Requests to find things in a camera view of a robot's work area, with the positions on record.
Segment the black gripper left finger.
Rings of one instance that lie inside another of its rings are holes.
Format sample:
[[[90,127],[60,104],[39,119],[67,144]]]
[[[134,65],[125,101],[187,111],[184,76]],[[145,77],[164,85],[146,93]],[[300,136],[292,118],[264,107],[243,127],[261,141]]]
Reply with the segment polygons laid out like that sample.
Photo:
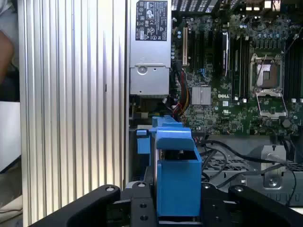
[[[121,199],[118,186],[106,184],[32,224],[34,227],[154,227],[156,212],[149,185],[135,183]]]

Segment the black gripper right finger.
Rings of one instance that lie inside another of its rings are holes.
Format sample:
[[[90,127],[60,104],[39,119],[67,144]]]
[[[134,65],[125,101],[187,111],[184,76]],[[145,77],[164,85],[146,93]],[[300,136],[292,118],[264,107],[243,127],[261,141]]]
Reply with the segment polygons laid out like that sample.
[[[247,186],[234,185],[228,192],[210,183],[201,186],[203,227],[301,227],[302,214]]]

